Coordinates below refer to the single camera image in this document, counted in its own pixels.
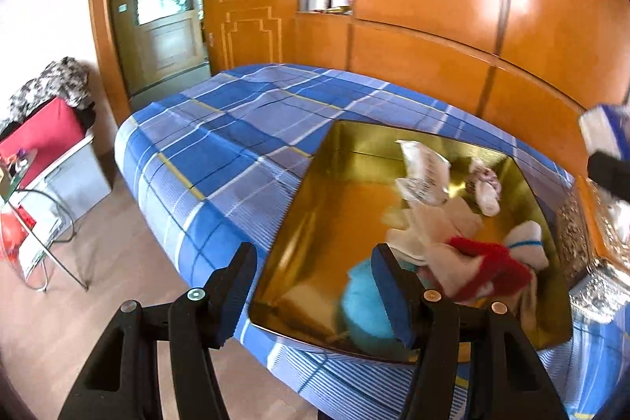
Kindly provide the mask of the ornate metal tissue box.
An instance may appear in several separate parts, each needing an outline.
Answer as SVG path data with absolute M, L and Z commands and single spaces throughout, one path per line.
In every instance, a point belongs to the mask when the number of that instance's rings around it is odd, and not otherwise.
M 571 306 L 608 324 L 629 304 L 629 202 L 578 177 L 556 211 Z

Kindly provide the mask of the white cloth bundle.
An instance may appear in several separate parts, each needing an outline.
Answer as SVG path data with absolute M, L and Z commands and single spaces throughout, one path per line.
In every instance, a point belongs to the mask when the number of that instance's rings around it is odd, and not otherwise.
M 441 206 L 411 202 L 402 209 L 406 228 L 389 228 L 385 242 L 398 259 L 412 265 L 426 265 L 426 250 L 432 244 L 454 237 L 471 239 L 483 227 L 483 219 L 462 197 L 447 199 Z

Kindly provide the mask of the glass side table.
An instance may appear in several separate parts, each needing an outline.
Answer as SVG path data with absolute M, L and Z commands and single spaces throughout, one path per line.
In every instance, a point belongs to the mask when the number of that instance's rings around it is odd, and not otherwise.
M 52 252 L 54 244 L 69 244 L 75 239 L 74 217 L 49 193 L 22 185 L 36 157 L 36 149 L 21 149 L 1 159 L 1 256 L 32 291 L 45 293 L 48 290 L 48 260 L 87 291 L 89 285 Z M 43 211 L 42 223 L 35 221 L 22 205 L 32 195 L 42 196 L 51 204 L 48 211 Z

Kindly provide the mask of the red storage box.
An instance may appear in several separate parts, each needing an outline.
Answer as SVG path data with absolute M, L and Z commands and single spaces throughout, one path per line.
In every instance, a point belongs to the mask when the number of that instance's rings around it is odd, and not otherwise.
M 36 157 L 21 181 L 25 187 L 43 170 L 85 137 L 85 129 L 75 111 L 60 98 L 54 98 L 32 114 L 1 141 L 1 155 L 9 158 L 20 150 L 35 150 Z

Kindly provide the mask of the patterned socks bundle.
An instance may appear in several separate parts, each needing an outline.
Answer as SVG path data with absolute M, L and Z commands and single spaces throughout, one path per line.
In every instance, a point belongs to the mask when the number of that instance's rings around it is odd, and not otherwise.
M 474 196 L 480 212 L 494 217 L 500 212 L 502 185 L 494 170 L 479 158 L 473 158 L 469 165 L 469 177 L 465 183 L 467 191 Z

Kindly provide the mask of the white cleaning wipes pack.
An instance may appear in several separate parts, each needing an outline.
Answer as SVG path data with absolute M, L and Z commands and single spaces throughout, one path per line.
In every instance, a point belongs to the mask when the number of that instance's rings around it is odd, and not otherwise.
M 441 206 L 450 197 L 450 162 L 417 141 L 397 140 L 406 167 L 406 176 L 395 184 L 406 202 Z

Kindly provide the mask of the gold metal tray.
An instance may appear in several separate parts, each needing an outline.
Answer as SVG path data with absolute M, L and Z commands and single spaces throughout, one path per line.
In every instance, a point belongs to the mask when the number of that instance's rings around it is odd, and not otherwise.
M 257 327 L 304 345 L 408 361 L 372 278 L 387 244 L 459 304 L 504 302 L 535 349 L 573 334 L 565 278 L 524 166 L 441 135 L 338 120 L 276 234 L 249 306 Z

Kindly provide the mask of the white socks blue band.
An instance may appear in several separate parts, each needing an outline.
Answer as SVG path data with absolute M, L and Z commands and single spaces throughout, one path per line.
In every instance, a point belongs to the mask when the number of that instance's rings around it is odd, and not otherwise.
M 535 221 L 526 221 L 510 230 L 503 244 L 510 252 L 510 257 L 536 272 L 549 266 L 549 259 L 543 248 L 543 233 L 540 224 Z

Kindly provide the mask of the red christmas sock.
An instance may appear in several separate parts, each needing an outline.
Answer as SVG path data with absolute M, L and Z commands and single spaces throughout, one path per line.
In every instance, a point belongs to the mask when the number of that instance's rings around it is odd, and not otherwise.
M 530 269 L 502 244 L 453 237 L 426 247 L 429 271 L 455 302 L 513 295 L 532 281 Z

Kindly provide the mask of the blue plush toy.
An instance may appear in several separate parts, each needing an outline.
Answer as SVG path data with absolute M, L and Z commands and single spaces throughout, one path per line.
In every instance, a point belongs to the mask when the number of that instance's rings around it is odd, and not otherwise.
M 341 317 L 348 337 L 362 352 L 381 359 L 407 360 L 410 352 L 394 335 L 369 259 L 348 271 Z

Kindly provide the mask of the patterned cloth pile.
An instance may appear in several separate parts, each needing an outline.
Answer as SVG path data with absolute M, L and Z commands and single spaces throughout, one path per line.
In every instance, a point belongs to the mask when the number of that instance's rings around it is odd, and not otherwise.
M 38 77 L 24 83 L 2 104 L 2 140 L 54 99 L 63 100 L 72 109 L 84 130 L 92 128 L 96 112 L 89 79 L 89 70 L 73 57 L 51 62 Z

